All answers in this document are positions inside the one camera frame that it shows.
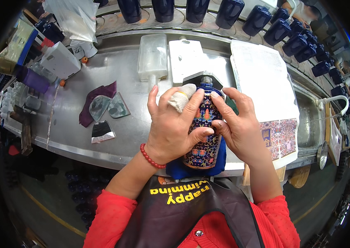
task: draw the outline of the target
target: floral pattern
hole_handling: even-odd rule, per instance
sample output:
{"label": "floral pattern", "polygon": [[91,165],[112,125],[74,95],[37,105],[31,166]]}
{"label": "floral pattern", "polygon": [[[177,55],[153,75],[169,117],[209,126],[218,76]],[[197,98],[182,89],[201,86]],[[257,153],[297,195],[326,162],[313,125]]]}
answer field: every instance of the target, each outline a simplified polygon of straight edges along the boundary
{"label": "floral pattern", "polygon": [[270,150],[273,161],[296,151],[297,123],[295,118],[260,123],[263,141]]}
{"label": "floral pattern", "polygon": [[215,166],[219,151],[221,135],[212,126],[213,120],[223,120],[218,109],[211,102],[210,93],[204,94],[204,99],[196,116],[189,128],[189,133],[200,126],[207,126],[214,129],[213,135],[208,135],[201,142],[198,142],[191,151],[183,156],[183,163],[195,169],[209,169]]}

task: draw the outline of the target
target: clear plastic box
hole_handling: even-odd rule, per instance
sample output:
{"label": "clear plastic box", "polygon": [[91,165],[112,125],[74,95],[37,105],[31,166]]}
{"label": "clear plastic box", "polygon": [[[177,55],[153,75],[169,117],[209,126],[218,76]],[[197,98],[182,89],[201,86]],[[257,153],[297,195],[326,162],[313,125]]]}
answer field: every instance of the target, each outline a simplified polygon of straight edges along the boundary
{"label": "clear plastic box", "polygon": [[160,79],[168,76],[167,36],[144,35],[140,39],[138,75],[141,82],[149,82],[149,91]]}

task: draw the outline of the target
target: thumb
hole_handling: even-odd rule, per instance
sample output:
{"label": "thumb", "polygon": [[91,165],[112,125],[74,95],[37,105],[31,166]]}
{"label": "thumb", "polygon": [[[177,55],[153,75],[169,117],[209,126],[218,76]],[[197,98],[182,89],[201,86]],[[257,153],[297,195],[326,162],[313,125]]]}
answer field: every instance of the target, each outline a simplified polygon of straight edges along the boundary
{"label": "thumb", "polygon": [[226,122],[221,120],[213,120],[212,126],[216,127],[218,132],[225,138],[225,140],[231,141],[231,130]]}
{"label": "thumb", "polygon": [[202,139],[205,136],[212,135],[213,133],[214,133],[214,131],[210,127],[204,127],[204,126],[197,127],[187,137],[189,147],[194,146],[198,142],[202,141]]}

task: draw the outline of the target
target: blue cloth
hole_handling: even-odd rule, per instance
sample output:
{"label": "blue cloth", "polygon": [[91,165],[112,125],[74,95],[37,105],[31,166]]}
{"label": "blue cloth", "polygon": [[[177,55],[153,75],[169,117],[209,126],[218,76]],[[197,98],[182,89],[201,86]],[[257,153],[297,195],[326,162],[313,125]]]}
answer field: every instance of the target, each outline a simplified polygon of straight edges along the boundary
{"label": "blue cloth", "polygon": [[173,179],[183,179],[194,176],[215,176],[225,170],[226,164],[226,142],[222,137],[221,144],[219,146],[218,156],[216,158],[216,164],[209,169],[193,169],[186,166],[183,162],[183,157],[175,159],[167,163],[165,172]]}

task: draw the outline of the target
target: white pipe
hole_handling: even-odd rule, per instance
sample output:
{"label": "white pipe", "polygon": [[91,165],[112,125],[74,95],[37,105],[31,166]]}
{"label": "white pipe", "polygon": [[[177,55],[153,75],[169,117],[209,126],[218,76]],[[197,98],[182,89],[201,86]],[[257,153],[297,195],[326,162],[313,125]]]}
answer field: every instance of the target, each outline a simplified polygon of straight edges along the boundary
{"label": "white pipe", "polygon": [[293,6],[293,9],[292,9],[292,12],[291,14],[289,15],[289,18],[292,18],[292,16],[294,15],[295,11],[296,11],[296,3],[294,0],[291,0],[291,2],[294,4]]}
{"label": "white pipe", "polygon": [[343,99],[343,100],[346,101],[346,107],[344,107],[344,109],[342,109],[341,112],[340,112],[340,114],[343,116],[346,113],[346,111],[348,110],[348,107],[349,107],[349,102],[348,102],[347,97],[345,97],[345,96],[335,96],[335,97],[330,97],[330,98],[324,98],[324,99],[318,100],[318,103],[322,102],[323,104],[327,104],[328,102],[335,101],[335,100],[340,100],[340,99]]}

